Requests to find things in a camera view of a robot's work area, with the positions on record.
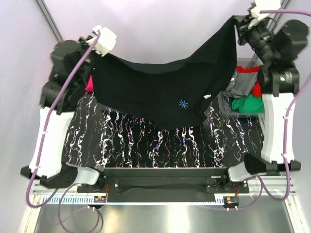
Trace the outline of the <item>black t-shirt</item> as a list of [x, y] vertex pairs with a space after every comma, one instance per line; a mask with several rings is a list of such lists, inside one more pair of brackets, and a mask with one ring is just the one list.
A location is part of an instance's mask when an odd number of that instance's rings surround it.
[[157, 129], [202, 124], [210, 102], [225, 90], [237, 64], [235, 20], [225, 24], [190, 57], [167, 64], [139, 64], [113, 54], [94, 56], [98, 103], [142, 117]]

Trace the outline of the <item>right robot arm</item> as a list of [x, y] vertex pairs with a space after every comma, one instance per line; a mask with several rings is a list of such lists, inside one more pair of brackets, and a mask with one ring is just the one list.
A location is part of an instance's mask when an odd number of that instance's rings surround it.
[[232, 192], [238, 182], [270, 172], [299, 171], [294, 157], [292, 129], [300, 75], [294, 60], [307, 46], [309, 28], [300, 20], [287, 21], [277, 33], [267, 28], [268, 19], [252, 25], [252, 18], [235, 16], [239, 44], [249, 44], [262, 65], [258, 71], [264, 104], [264, 144], [260, 155], [247, 154], [243, 162], [226, 170], [221, 188]]

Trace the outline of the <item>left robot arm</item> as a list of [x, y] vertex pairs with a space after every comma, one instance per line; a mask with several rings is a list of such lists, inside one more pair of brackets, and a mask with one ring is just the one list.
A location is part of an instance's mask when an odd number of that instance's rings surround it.
[[62, 151], [71, 120], [85, 93], [94, 60], [91, 55], [107, 54], [99, 37], [59, 42], [51, 53], [52, 70], [40, 97], [40, 126], [33, 158], [22, 167], [21, 176], [29, 179], [27, 192], [38, 180], [47, 189], [87, 184], [94, 192], [104, 189], [99, 170], [70, 165], [62, 160]]

